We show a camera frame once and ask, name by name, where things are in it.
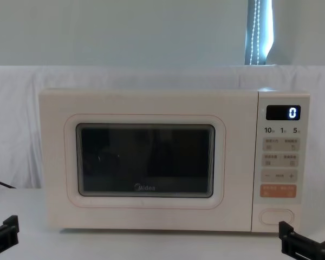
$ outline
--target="orange button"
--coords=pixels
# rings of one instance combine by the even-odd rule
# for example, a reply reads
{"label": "orange button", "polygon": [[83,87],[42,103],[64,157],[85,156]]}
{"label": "orange button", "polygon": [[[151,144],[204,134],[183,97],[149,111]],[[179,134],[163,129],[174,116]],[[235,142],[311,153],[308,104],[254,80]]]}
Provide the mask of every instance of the orange button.
{"label": "orange button", "polygon": [[260,197],[295,198],[296,185],[263,184],[260,187]]}

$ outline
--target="button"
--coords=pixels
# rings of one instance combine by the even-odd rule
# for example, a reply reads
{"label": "button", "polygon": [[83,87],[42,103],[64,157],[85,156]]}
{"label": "button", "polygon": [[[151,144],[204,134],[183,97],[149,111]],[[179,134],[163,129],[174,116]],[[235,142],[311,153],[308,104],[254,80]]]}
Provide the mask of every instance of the button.
{"label": "button", "polygon": [[295,169],[263,169],[261,171],[263,183],[295,183],[297,170]]}
{"label": "button", "polygon": [[259,219],[260,222],[266,225],[278,225],[280,221],[290,224],[294,220],[294,214],[290,210],[267,209],[260,213]]}
{"label": "button", "polygon": [[295,198],[296,185],[287,184],[262,184],[260,197],[263,198]]}
{"label": "button", "polygon": [[262,155],[262,166],[297,167],[298,166],[298,154],[265,153]]}
{"label": "button", "polygon": [[263,139],[264,151],[299,151],[299,138],[270,137]]}

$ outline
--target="wall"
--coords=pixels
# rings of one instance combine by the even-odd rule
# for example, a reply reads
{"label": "wall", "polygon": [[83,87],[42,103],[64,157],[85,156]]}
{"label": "wall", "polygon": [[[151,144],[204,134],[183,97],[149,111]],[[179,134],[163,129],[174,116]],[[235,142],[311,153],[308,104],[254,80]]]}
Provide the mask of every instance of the wall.
{"label": "wall", "polygon": [[325,65],[325,0],[273,0],[267,64]]}
{"label": "wall", "polygon": [[247,0],[0,0],[0,65],[244,64]]}

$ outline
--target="midea logo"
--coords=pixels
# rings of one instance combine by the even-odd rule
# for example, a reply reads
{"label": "midea logo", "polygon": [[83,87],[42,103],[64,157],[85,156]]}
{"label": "midea logo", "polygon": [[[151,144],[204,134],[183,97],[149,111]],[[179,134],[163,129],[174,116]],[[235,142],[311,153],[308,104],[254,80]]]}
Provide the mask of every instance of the midea logo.
{"label": "midea logo", "polygon": [[135,191],[155,191],[155,186],[141,185],[140,183],[136,183],[134,185]]}

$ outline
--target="white sheet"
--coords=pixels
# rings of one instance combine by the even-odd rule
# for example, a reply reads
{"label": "white sheet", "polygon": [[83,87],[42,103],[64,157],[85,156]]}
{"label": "white sheet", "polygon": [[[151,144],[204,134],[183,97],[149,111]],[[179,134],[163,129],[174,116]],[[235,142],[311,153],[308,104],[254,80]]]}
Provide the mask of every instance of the white sheet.
{"label": "white sheet", "polygon": [[243,66],[178,73],[0,67],[0,181],[16,187],[43,186],[37,95],[50,87],[307,90],[311,104],[305,186],[325,189],[325,67]]}

